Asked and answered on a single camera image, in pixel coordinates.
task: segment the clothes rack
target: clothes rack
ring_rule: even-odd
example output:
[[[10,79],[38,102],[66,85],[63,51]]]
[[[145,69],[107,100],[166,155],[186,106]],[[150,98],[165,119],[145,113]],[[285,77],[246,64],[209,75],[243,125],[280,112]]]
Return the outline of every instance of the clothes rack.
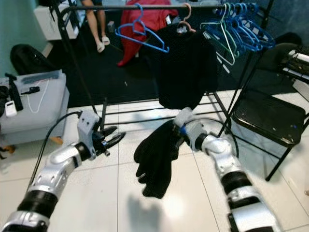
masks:
[[[89,93],[89,90],[87,89],[85,83],[84,83],[84,78],[83,78],[83,74],[81,72],[81,69],[78,65],[77,62],[77,58],[75,55],[75,52],[70,44],[70,39],[66,30],[66,25],[68,24],[69,20],[70,20],[70,15],[72,14],[72,12],[76,12],[78,10],[106,10],[106,11],[122,11],[122,10],[138,10],[138,6],[136,5],[106,5],[106,6],[73,6],[70,5],[69,7],[65,8],[62,12],[59,11],[58,7],[57,7],[57,3],[56,0],[52,0],[54,9],[56,11],[57,17],[58,17],[58,28],[60,31],[60,35],[62,38],[62,42],[64,44],[64,47],[66,49],[66,51],[70,54],[73,63],[75,65],[77,74],[80,78],[81,83],[83,84],[85,91],[88,94],[88,97],[90,99],[90,103],[93,105],[93,101],[91,98],[91,95]],[[259,17],[263,18],[263,21],[267,22],[268,16],[269,16],[269,11],[271,9],[271,5],[269,4],[267,9],[262,9],[263,15],[258,14]],[[177,10],[187,10],[187,6],[185,5],[143,5],[142,6],[144,10],[154,10],[154,9],[177,9]],[[194,9],[202,9],[204,11],[208,11],[209,13],[212,12],[212,10],[214,9],[223,9],[225,6],[224,5],[192,5],[192,10]],[[216,102],[212,102],[212,104],[218,103],[219,106],[221,107],[221,110],[217,110],[217,111],[213,111],[213,112],[204,112],[204,113],[199,113],[199,114],[210,114],[210,113],[219,113],[219,112],[223,112],[225,117],[226,117],[226,121],[228,122],[230,119],[228,118],[228,111],[225,109],[221,99],[219,98],[218,94],[216,92],[214,93],[208,93],[207,95],[213,95],[216,99]],[[106,111],[106,105],[107,103],[105,102],[105,104],[103,104],[103,112],[102,112],[102,116],[103,115],[108,115],[105,111]],[[130,112],[138,112],[138,111],[126,111],[126,112],[119,112],[120,114],[122,113],[130,113]],[[155,119],[155,120],[163,120],[163,119],[168,119],[168,118],[173,118],[173,117],[164,117],[164,118],[160,118],[160,119]],[[148,120],[139,120],[139,121],[130,121],[130,122],[124,122],[124,124],[129,124],[129,123],[138,123],[138,122],[146,122],[146,121],[153,121],[153,119],[148,119]]]

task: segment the red garment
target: red garment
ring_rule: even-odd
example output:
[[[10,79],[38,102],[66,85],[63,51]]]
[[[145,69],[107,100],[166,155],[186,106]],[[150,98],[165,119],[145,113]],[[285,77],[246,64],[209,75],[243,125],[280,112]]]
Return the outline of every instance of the red garment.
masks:
[[[131,0],[127,2],[127,5],[134,5],[135,3],[139,3],[141,5],[170,5],[169,0]],[[141,18],[141,21],[145,24],[147,28],[152,31],[157,31],[161,28],[167,26],[166,17],[177,16],[177,10],[144,10],[144,15]],[[124,10],[121,16],[121,25],[125,23],[133,23],[140,16],[140,10]],[[143,27],[140,23],[135,25],[135,30],[143,31]],[[126,35],[128,37],[134,38],[139,41],[145,41],[146,35],[139,35],[137,33],[133,33],[132,27],[124,27],[121,29],[121,34]],[[142,44],[136,43],[134,41],[121,38],[121,42],[124,47],[124,57],[122,61],[118,62],[118,66],[123,66],[128,63],[136,53],[140,50]]]

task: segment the wire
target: wire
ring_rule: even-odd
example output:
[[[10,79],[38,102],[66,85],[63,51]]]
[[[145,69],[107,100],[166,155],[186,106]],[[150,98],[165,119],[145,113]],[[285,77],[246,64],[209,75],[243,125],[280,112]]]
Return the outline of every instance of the wire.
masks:
[[[224,123],[223,123],[223,122],[221,122],[221,121],[219,121],[219,120],[217,120],[217,119],[214,119],[214,118],[210,118],[210,117],[199,117],[199,118],[195,118],[195,119],[192,119],[192,120],[187,121],[187,122],[185,123],[185,125],[187,125],[187,124],[189,124],[189,123],[191,123],[191,122],[194,122],[194,121],[198,121],[198,120],[211,120],[211,121],[218,122],[218,123],[220,123],[221,125],[224,126]],[[233,139],[234,144],[235,144],[235,148],[236,148],[236,157],[239,158],[239,148],[238,148],[238,143],[237,143],[236,137],[235,137],[235,135],[234,135],[231,131],[230,131],[229,133],[231,134],[232,139]]]
[[[59,118],[57,120],[57,122],[49,129],[44,141],[43,141],[43,144],[41,146],[41,150],[40,150],[40,153],[39,153],[39,156],[38,156],[38,159],[37,159],[37,163],[35,164],[35,167],[33,169],[33,172],[32,172],[32,176],[30,178],[30,181],[29,181],[29,184],[28,184],[28,188],[27,188],[27,191],[29,189],[29,187],[31,186],[32,182],[34,181],[34,178],[35,178],[35,175],[38,171],[38,168],[39,168],[39,165],[40,165],[40,162],[41,162],[41,159],[42,159],[42,156],[43,156],[43,152],[45,150],[45,146],[47,144],[47,141],[48,141],[48,138],[50,136],[50,134],[52,133],[53,129],[59,124],[59,122],[61,122],[62,120],[64,120],[65,118],[67,118],[68,116],[70,115],[77,115],[78,117],[80,117],[81,115],[81,112],[80,111],[74,111],[74,112],[71,112],[71,113],[68,113],[64,116],[62,116],[61,118]]]
[[[30,109],[30,111],[31,111],[33,114],[37,114],[37,113],[39,112],[40,107],[41,107],[41,104],[42,104],[42,101],[43,101],[43,98],[44,98],[44,96],[45,96],[45,94],[46,94],[46,91],[47,91],[47,88],[48,88],[48,84],[49,84],[49,80],[47,80],[45,90],[44,90],[44,92],[43,92],[43,95],[42,95],[42,97],[41,97],[41,100],[40,100],[38,109],[37,109],[36,111],[34,111],[34,110],[31,108],[31,105],[30,105],[30,97],[29,97],[29,95],[28,95],[28,94],[21,95],[21,97],[23,97],[23,96],[26,96],[26,97],[27,97],[29,109]]]

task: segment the white tile floor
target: white tile floor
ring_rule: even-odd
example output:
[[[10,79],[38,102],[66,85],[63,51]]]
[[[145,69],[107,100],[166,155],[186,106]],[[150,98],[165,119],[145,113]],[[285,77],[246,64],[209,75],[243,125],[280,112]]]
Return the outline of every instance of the white tile floor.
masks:
[[[223,91],[218,95],[227,107],[233,92]],[[309,102],[298,93],[277,97],[302,106],[309,112]],[[213,96],[205,96],[201,102],[203,104],[195,112],[219,109],[218,104],[207,104],[213,100]],[[157,101],[109,106],[107,113],[113,114],[107,115],[106,123],[175,116],[178,113],[178,110],[157,109],[119,114],[149,108],[161,106]],[[102,110],[102,106],[98,106],[97,110]],[[201,116],[225,119],[223,113]],[[77,119],[74,117],[66,121],[63,136],[66,144],[78,139]],[[70,176],[52,215],[49,231],[229,231],[226,218],[228,207],[213,162],[200,152],[193,153],[186,144],[182,145],[179,158],[172,162],[172,181],[164,198],[149,199],[141,194],[143,185],[135,177],[138,165],[133,160],[133,153],[138,144],[163,122],[119,125],[118,131],[126,131],[127,134],[110,149],[111,155],[84,162]],[[209,131],[219,130],[217,123],[207,122],[207,127]],[[259,143],[265,149],[282,151],[282,147],[238,125],[233,125],[233,132]],[[19,145],[14,155],[0,161],[0,226],[23,198],[40,146],[41,141]],[[49,142],[46,153],[57,147]],[[244,142],[239,142],[239,150],[243,167],[276,213],[283,229],[289,232],[309,231],[309,196],[304,194],[309,189],[309,130],[305,131],[301,143],[288,155],[270,182],[264,178],[276,160]]]

